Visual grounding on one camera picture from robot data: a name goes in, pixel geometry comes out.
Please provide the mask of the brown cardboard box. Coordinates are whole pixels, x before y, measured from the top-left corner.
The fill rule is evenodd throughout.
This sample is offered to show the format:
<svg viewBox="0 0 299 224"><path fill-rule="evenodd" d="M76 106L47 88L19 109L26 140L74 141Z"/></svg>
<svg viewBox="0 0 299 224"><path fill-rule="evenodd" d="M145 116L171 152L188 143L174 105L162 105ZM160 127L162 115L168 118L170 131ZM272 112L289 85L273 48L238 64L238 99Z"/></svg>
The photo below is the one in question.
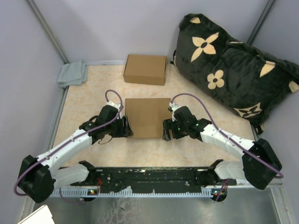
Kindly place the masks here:
<svg viewBox="0 0 299 224"><path fill-rule="evenodd" d="M161 139L163 121L171 118L170 98L127 98L125 114L133 132L133 139Z"/></svg>
<svg viewBox="0 0 299 224"><path fill-rule="evenodd" d="M165 85L167 57L129 54L123 78L126 83Z"/></svg>

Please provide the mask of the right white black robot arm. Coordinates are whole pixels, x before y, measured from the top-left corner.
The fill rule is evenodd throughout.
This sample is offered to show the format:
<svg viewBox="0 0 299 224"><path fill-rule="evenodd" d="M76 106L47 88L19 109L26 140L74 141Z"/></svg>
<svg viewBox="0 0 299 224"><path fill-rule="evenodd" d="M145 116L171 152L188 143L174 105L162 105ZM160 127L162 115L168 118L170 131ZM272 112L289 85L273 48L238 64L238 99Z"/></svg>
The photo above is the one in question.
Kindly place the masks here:
<svg viewBox="0 0 299 224"><path fill-rule="evenodd" d="M225 179L246 180L257 189L265 189L282 169L278 157L265 139L244 139L217 128L212 121L197 119L186 106L169 104L172 115L163 121L163 140L190 137L217 146L238 161L219 161L208 173L209 181L218 185Z"/></svg>

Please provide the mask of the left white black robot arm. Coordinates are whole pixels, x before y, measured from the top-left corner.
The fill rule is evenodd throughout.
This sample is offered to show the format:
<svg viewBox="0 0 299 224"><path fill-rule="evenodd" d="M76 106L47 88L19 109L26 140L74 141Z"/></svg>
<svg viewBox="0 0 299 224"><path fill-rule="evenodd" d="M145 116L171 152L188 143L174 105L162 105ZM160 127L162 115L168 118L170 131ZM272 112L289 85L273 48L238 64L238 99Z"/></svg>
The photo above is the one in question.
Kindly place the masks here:
<svg viewBox="0 0 299 224"><path fill-rule="evenodd" d="M97 174L87 162L72 167L62 165L80 151L100 142L105 136L126 138L133 135L127 116L122 116L122 104L109 101L99 115L84 122L69 138L51 150L33 157L25 157L21 163L14 193L29 196L34 202L44 202L53 191L77 182L92 185Z"/></svg>

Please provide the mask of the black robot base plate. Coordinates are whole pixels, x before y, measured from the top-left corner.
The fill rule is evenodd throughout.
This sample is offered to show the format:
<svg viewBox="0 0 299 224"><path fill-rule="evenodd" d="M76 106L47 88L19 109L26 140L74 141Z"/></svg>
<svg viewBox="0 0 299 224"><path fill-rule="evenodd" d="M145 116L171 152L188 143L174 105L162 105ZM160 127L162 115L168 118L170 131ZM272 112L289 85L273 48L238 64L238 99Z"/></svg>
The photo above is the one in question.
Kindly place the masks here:
<svg viewBox="0 0 299 224"><path fill-rule="evenodd" d="M89 167L84 181L73 186L90 187L89 196L199 196L221 202L226 190L216 186L236 185L235 179L221 180L210 167Z"/></svg>

